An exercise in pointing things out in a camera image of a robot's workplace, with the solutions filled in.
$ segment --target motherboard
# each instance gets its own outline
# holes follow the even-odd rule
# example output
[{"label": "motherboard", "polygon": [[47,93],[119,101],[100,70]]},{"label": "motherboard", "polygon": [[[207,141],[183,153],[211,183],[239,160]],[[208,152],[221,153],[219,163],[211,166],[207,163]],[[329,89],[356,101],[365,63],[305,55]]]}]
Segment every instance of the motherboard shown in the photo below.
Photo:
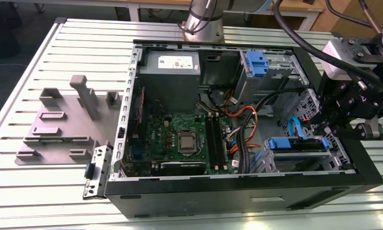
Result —
[{"label": "motherboard", "polygon": [[144,147],[131,147],[127,170],[133,176],[231,174],[225,137],[228,117],[208,115],[151,115]]}]

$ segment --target cpu socket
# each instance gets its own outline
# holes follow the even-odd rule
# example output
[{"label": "cpu socket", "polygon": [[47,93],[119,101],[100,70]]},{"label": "cpu socket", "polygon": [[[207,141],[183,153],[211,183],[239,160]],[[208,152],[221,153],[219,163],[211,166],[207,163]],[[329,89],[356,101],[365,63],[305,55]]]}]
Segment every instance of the cpu socket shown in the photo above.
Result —
[{"label": "cpu socket", "polygon": [[197,153],[197,133],[195,130],[180,130],[177,132],[177,151],[185,157]]}]

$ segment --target slotted aluminum surface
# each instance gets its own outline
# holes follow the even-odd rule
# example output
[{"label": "slotted aluminum surface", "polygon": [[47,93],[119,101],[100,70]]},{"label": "slotted aluminum surface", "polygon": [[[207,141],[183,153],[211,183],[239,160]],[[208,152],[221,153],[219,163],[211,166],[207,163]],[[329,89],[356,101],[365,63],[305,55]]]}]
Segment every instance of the slotted aluminum surface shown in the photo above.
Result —
[{"label": "slotted aluminum surface", "polygon": [[[225,27],[224,34],[228,43],[296,46],[281,30]],[[301,36],[320,49],[333,38],[313,32]],[[70,19],[55,24],[0,113],[0,228],[383,229],[383,186],[313,210],[127,219],[108,200],[83,201],[86,165],[15,164],[43,88],[75,93],[70,78],[84,74],[98,94],[124,93],[133,39],[183,40],[183,33],[175,24],[161,23]],[[383,141],[364,145],[383,175]]]}]

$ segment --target power supply label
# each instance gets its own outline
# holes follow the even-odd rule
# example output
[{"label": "power supply label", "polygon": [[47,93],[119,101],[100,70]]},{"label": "power supply label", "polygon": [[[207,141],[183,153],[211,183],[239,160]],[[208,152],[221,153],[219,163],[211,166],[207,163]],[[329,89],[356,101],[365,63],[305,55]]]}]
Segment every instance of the power supply label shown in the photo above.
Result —
[{"label": "power supply label", "polygon": [[192,69],[192,56],[160,56],[160,69]]}]

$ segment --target ram slot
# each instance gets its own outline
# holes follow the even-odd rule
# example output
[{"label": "ram slot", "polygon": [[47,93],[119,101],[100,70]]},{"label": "ram slot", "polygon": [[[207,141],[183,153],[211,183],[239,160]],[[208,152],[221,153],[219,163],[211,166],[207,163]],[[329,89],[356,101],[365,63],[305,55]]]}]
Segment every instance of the ram slot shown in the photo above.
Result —
[{"label": "ram slot", "polygon": [[209,160],[211,160],[211,169],[219,169],[219,159],[216,154],[216,141],[213,135],[213,123],[212,115],[207,115],[207,135],[208,135],[208,147],[209,147]]},{"label": "ram slot", "polygon": [[219,116],[213,117],[213,133],[215,133],[219,166],[220,166],[220,169],[228,169],[227,164],[225,164],[225,158],[224,158],[223,128],[220,126]]}]

